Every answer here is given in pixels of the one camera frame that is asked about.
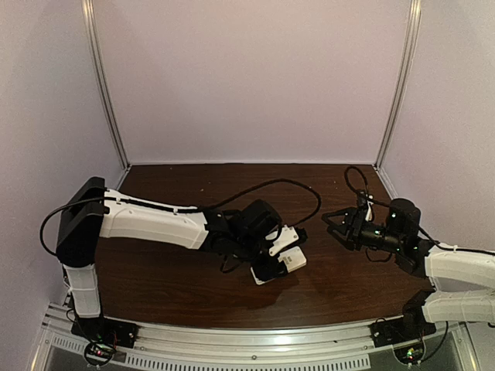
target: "white wall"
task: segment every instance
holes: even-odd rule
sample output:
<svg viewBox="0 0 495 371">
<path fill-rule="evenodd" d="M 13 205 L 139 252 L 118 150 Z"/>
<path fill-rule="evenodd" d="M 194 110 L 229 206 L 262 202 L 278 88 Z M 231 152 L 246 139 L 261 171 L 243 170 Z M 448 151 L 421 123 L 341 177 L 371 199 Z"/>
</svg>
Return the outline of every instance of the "white wall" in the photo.
<svg viewBox="0 0 495 371">
<path fill-rule="evenodd" d="M 121 175 L 79 0 L 0 4 L 0 369 L 25 369 L 61 268 L 43 217 L 91 175 Z M 54 246 L 56 223 L 46 239 Z"/>
<path fill-rule="evenodd" d="M 132 163 L 372 163 L 409 0 L 95 2 Z"/>
<path fill-rule="evenodd" d="M 495 2 L 423 2 L 384 170 L 434 238 L 495 250 Z"/>
</svg>

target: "dark brown wooden surface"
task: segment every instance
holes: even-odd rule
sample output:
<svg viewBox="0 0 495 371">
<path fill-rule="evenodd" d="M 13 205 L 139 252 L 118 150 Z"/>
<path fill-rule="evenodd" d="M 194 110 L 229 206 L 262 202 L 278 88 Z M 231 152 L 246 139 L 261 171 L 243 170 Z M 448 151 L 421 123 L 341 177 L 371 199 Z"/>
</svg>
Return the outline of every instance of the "dark brown wooden surface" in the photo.
<svg viewBox="0 0 495 371">
<path fill-rule="evenodd" d="M 363 251 L 341 247 L 326 232 L 321 214 L 355 205 L 343 181 L 345 165 L 153 165 L 134 166 L 121 191 L 173 205 L 210 205 L 274 178 L 304 182 L 320 192 L 323 207 L 304 227 L 308 264 L 282 279 L 257 286 L 248 264 L 219 272 L 222 258 L 182 247 L 132 239 L 101 239 L 97 272 L 106 315 L 141 322 L 204 328 L 291 328 L 351 322 L 401 313 L 426 280 L 409 277 L 393 261 L 367 261 Z M 387 193 L 371 166 L 361 167 L 377 199 Z M 311 194 L 277 184 L 229 205 L 269 201 L 285 223 L 316 204 Z M 386 210 L 375 206 L 376 221 Z M 383 257 L 373 253 L 373 257 Z"/>
</svg>

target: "vertical metal post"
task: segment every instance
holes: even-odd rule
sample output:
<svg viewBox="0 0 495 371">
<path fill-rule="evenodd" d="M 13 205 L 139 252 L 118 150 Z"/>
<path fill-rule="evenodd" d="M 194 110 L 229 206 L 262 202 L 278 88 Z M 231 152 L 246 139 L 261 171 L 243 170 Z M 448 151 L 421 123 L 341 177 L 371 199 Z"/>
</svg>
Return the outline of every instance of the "vertical metal post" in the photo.
<svg viewBox="0 0 495 371">
<path fill-rule="evenodd" d="M 388 147 L 391 142 L 395 124 L 398 119 L 398 114 L 401 108 L 401 103 L 405 95 L 405 87 L 407 84 L 409 72 L 411 70 L 412 59 L 415 54 L 416 43 L 418 41 L 419 24 L 421 21 L 421 0 L 411 0 L 411 10 L 409 12 L 408 27 L 405 34 L 404 51 L 402 53 L 401 69 L 397 86 L 395 87 L 394 100 L 388 116 L 387 127 L 385 128 L 384 137 L 381 142 L 380 151 L 378 152 L 375 168 L 381 169 L 387 154 Z"/>
<path fill-rule="evenodd" d="M 87 35 L 90 43 L 90 51 L 93 58 L 101 102 L 103 104 L 108 127 L 110 129 L 111 138 L 114 142 L 115 150 L 117 151 L 117 156 L 121 163 L 121 167 L 124 170 L 127 170 L 130 164 L 125 153 L 120 132 L 118 131 L 114 108 L 111 103 L 110 92 L 108 90 L 107 79 L 105 77 L 103 61 L 101 59 L 100 44 L 98 43 L 97 37 L 96 21 L 94 19 L 93 0 L 82 0 L 82 2 L 84 22 L 86 24 Z"/>
</svg>

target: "wooden table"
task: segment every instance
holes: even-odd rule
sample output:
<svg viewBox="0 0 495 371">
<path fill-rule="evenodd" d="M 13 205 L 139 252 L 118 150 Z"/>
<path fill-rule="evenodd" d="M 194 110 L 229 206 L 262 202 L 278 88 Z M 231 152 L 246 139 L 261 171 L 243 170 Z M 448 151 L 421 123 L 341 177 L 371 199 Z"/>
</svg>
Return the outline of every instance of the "wooden table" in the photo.
<svg viewBox="0 0 495 371">
<path fill-rule="evenodd" d="M 282 279 L 257 286 L 248 264 L 222 274 L 222 257 L 164 243 L 101 239 L 97 272 L 106 315 L 141 322 L 204 328 L 294 328 L 398 315 L 426 280 L 409 277 L 392 261 L 371 263 L 326 232 L 321 213 L 356 204 L 343 181 L 345 165 L 153 165 L 134 166 L 121 191 L 173 205 L 210 205 L 274 178 L 304 182 L 320 192 L 323 207 L 305 223 L 302 246 L 308 264 Z M 360 167 L 377 199 L 389 200 L 371 166 Z M 359 185 L 356 176 L 353 181 Z M 262 198 L 294 223 L 316 201 L 303 189 L 276 184 L 231 203 L 243 208 Z M 376 221 L 386 209 L 374 208 Z M 383 253 L 370 252 L 372 257 Z"/>
</svg>

